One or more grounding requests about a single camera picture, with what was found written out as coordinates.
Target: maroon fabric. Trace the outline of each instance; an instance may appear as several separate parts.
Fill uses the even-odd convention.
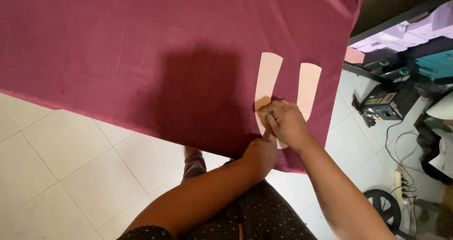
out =
[[[238,158],[259,136],[262,52],[322,67],[308,126],[325,144],[361,0],[0,0],[0,91]],[[275,169],[304,172],[289,149]]]

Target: electrical cord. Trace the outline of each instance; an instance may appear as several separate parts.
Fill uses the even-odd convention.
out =
[[[414,154],[414,152],[417,150],[417,146],[418,146],[418,144],[416,144],[414,150],[412,150],[412,151],[411,151],[407,156],[405,156],[403,159],[399,159],[398,150],[396,149],[397,143],[398,143],[399,138],[402,137],[402,136],[404,136],[404,135],[406,135],[406,134],[412,134],[412,135],[417,136],[417,134],[415,134],[414,131],[411,130],[411,131],[408,131],[408,132],[406,132],[406,133],[400,134],[400,135],[396,138],[396,140],[395,140],[395,145],[394,145],[394,153],[395,153],[396,158],[397,158],[397,159],[399,160],[399,162],[401,163],[401,165],[403,165],[403,161],[404,161],[405,159],[407,159],[407,158],[410,157],[412,154]],[[406,168],[410,168],[410,169],[412,169],[412,170],[415,170],[415,171],[418,171],[418,172],[420,172],[420,173],[423,173],[423,171],[420,171],[420,170],[418,170],[418,169],[411,168],[411,167],[408,167],[408,166],[406,166],[406,165],[404,165],[404,166],[405,166]]]
[[[402,184],[401,184],[400,186],[396,187],[395,189],[393,189],[393,190],[390,192],[390,194],[392,194],[392,192],[394,192],[396,189],[401,188],[401,187],[403,187],[403,186],[408,187],[409,189],[411,189],[411,187],[415,184],[415,181],[414,181],[414,179],[412,178],[411,174],[410,174],[409,172],[407,172],[406,168],[392,156],[392,154],[390,153],[390,151],[389,151],[389,149],[388,149],[388,147],[387,147],[387,141],[388,141],[388,139],[389,139],[389,129],[390,129],[391,127],[394,127],[394,126],[396,126],[396,125],[399,125],[399,124],[403,123],[404,119],[405,119],[405,118],[403,118],[403,119],[402,119],[400,122],[398,122],[397,124],[394,124],[394,125],[392,125],[392,126],[390,126],[390,127],[387,128],[385,147],[386,147],[386,150],[387,150],[389,156],[390,156],[390,157],[391,157],[391,158],[392,158],[392,159],[393,159],[400,167],[402,167],[402,168],[404,169],[404,171],[406,171],[407,175],[409,175],[409,177],[410,177],[411,180],[412,180],[412,184],[409,185],[409,184],[408,184],[409,182],[408,182],[406,179],[401,178]],[[387,201],[387,199],[384,199],[384,205],[382,206],[382,210],[383,210],[384,207],[386,206],[386,201]]]
[[[401,165],[401,163],[399,163],[397,160],[395,160],[395,158],[392,156],[392,154],[390,153],[390,151],[389,151],[389,149],[388,149],[388,147],[387,147],[387,141],[388,141],[388,139],[389,139],[389,129],[390,129],[391,127],[394,127],[394,126],[396,126],[396,125],[399,125],[399,124],[403,123],[404,119],[405,119],[405,118],[403,118],[403,119],[402,119],[400,122],[398,122],[397,124],[394,124],[394,125],[392,125],[392,126],[390,126],[390,127],[387,128],[385,147],[386,147],[387,152],[389,153],[389,156],[390,156],[390,157],[391,157],[391,158],[392,158],[392,159],[393,159],[400,167],[402,167],[402,168],[404,169],[404,171],[406,171],[407,175],[409,175],[409,177],[411,178],[412,184],[407,185],[408,187],[411,187],[411,186],[413,186],[413,185],[415,184],[414,179],[412,178],[411,174],[410,174],[409,172],[407,172],[406,168],[405,168],[403,165]]]

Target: finger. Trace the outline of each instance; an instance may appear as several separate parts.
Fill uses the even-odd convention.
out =
[[[278,115],[278,112],[280,111],[281,107],[274,104],[274,103],[269,103],[266,104],[258,109],[260,113],[268,113],[272,115]]]
[[[271,115],[270,113],[264,113],[262,114],[262,116],[264,116],[264,120],[266,121],[267,123],[267,126],[265,126],[266,128],[269,128],[272,130],[272,133],[275,133],[278,128],[279,128],[279,125],[277,123],[277,121],[275,120],[274,116]]]
[[[272,144],[273,146],[277,146],[277,138],[275,137],[275,135],[273,135],[271,133],[270,130],[266,129],[266,131],[264,132],[263,134],[263,139],[265,139],[266,141],[268,141],[270,144]]]
[[[286,100],[281,100],[281,102],[285,105],[288,105],[288,106],[292,106],[294,107],[296,104],[295,103],[292,103],[292,102],[289,102],[289,101],[286,101]]]

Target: cable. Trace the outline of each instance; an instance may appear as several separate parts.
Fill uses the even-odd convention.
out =
[[[400,166],[404,169],[404,171],[406,171],[407,175],[409,175],[409,177],[411,178],[412,184],[411,184],[411,185],[407,185],[408,187],[411,187],[411,186],[413,186],[413,185],[415,184],[415,181],[414,181],[414,179],[412,178],[411,174],[410,174],[409,172],[407,172],[406,168],[405,168],[403,165],[401,165],[397,160],[395,160],[395,158],[392,156],[392,154],[390,153],[389,149],[387,148],[387,141],[388,141],[388,139],[389,139],[389,129],[390,129],[391,127],[394,127],[394,126],[396,126],[396,125],[399,125],[399,124],[403,123],[404,119],[405,119],[405,118],[403,118],[403,119],[402,119],[400,122],[398,122],[397,124],[394,124],[394,125],[392,125],[392,126],[390,126],[390,127],[387,128],[385,147],[386,147],[387,152],[389,153],[389,156],[390,156],[390,157],[391,157],[398,165],[400,165]]]
[[[404,135],[406,135],[406,134],[413,134],[413,135],[417,136],[417,134],[415,134],[414,131],[411,130],[411,131],[408,131],[408,132],[406,132],[406,133],[400,134],[400,135],[396,138],[396,140],[395,140],[395,145],[394,145],[394,152],[395,152],[396,158],[399,160],[399,162],[401,163],[401,165],[403,165],[403,161],[404,161],[406,158],[408,158],[408,157],[410,157],[412,154],[414,154],[414,152],[417,150],[417,146],[418,146],[418,143],[417,143],[417,144],[415,145],[414,150],[412,150],[412,151],[411,151],[407,156],[405,156],[403,159],[399,159],[399,156],[398,156],[398,149],[396,149],[396,144],[398,143],[399,138],[402,137],[402,136],[404,136]],[[405,166],[406,168],[410,168],[410,169],[415,170],[415,171],[418,171],[418,172],[420,172],[420,173],[424,173],[423,171],[420,171],[420,170],[418,170],[418,169],[411,168],[411,167],[408,167],[408,166],[406,166],[406,165],[404,165],[404,166]]]

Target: floor tile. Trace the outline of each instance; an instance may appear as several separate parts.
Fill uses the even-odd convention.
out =
[[[2,93],[0,93],[0,105],[20,130],[53,111]]]
[[[0,142],[3,142],[17,132],[19,132],[19,129],[14,125],[2,107],[0,107]]]
[[[16,237],[14,236],[13,232],[9,230],[9,228],[6,226],[5,222],[0,219],[0,236],[2,239],[5,240],[15,240]]]
[[[184,146],[141,133],[115,149],[148,193],[184,169]]]
[[[104,240],[115,240],[121,236],[130,223],[151,203],[151,198],[146,195],[133,205],[122,211],[113,219],[97,229]]]
[[[266,176],[266,181],[274,187],[274,189],[286,200],[286,202],[289,203],[289,205],[294,209],[293,204],[289,200],[289,198],[286,196],[285,192],[283,191],[282,187],[279,185],[277,180],[275,179],[274,175],[270,173],[269,175]]]
[[[80,240],[94,231],[59,183],[8,214],[5,223],[17,240]]]
[[[342,70],[338,91],[344,99],[351,112],[357,111],[352,106],[352,94],[355,94],[359,102],[362,102],[366,96],[373,90],[379,82],[373,81],[367,77]]]
[[[387,191],[393,186],[392,180],[389,178],[377,156],[373,156],[354,173],[349,175],[349,179],[362,192],[371,189]]]
[[[414,192],[417,198],[434,203],[442,202],[442,195],[446,186],[440,181],[432,179],[428,175],[421,174],[415,178],[414,186],[417,188],[417,191]]]
[[[415,127],[413,128],[414,133],[418,134],[418,132],[415,130]],[[401,136],[397,143],[399,158],[395,156],[394,152],[394,144],[396,140],[393,140],[391,143],[389,143],[387,145],[387,148],[390,151],[392,157],[396,159],[398,162],[400,161],[400,159],[404,159],[407,156],[407,154],[411,153],[411,151],[413,151],[415,148],[414,153],[403,161],[403,165],[423,171],[421,168],[421,163],[419,161],[419,158],[422,156],[423,151],[421,147],[417,144],[416,139],[417,139],[416,135],[413,134],[405,134],[404,136]],[[377,153],[377,157],[379,158],[379,161],[382,163],[382,166],[384,166],[392,182],[394,182],[394,172],[398,168],[398,164],[390,157],[389,153],[385,148],[383,148],[380,152]],[[414,178],[423,174],[422,172],[418,172],[410,168],[406,168],[406,170]]]
[[[302,212],[316,201],[313,186],[308,175],[274,171],[272,175],[293,204],[297,213]]]
[[[325,149],[346,175],[375,155],[352,115],[329,130]]]
[[[216,155],[213,153],[207,153],[203,156],[204,161],[206,163],[206,170],[211,171],[212,169],[216,169],[218,167],[223,166],[226,162],[230,161],[230,158]]]
[[[93,233],[87,235],[82,240],[103,240],[103,239],[97,231],[93,231]]]
[[[401,133],[404,133],[405,131],[413,128],[415,121],[422,113],[422,110],[425,107],[425,105],[426,102],[422,98],[419,98],[417,102],[413,105],[413,107],[410,109],[410,111],[407,113],[404,121],[401,124],[398,124],[390,128],[387,143],[393,141]],[[373,147],[373,150],[376,153],[378,153],[379,151],[382,150],[382,148],[384,148],[388,127],[401,122],[401,121],[376,121],[375,126],[368,127],[365,124],[365,121],[363,120],[362,116],[360,116],[359,112],[354,112],[352,115],[356,119],[357,123],[360,126],[360,129],[363,131],[366,138]]]
[[[0,217],[56,182],[21,133],[0,143]]]
[[[22,133],[59,180],[111,148],[93,119],[65,110],[51,112]]]
[[[181,181],[183,180],[184,176],[184,171],[180,171],[176,175],[174,175],[172,178],[168,179],[168,181],[162,183],[159,187],[155,188],[153,191],[150,192],[150,197],[153,200],[156,200],[156,198],[160,197],[162,194],[166,193],[167,191],[173,189],[174,187],[178,186],[181,184]]]
[[[95,228],[146,195],[114,148],[61,181]]]
[[[109,139],[110,143],[115,146],[119,142],[128,138],[130,135],[135,133],[132,130],[128,130],[122,127],[118,127],[112,124],[108,124],[102,121],[94,120],[99,128],[102,130],[104,135]]]
[[[350,114],[351,111],[349,110],[347,104],[344,102],[340,92],[337,91],[337,95],[335,96],[335,103],[333,104],[329,129],[340,123],[340,121],[344,120]]]
[[[337,237],[327,224],[324,214],[316,201],[309,208],[299,214],[300,218],[305,222],[317,239],[336,240]]]

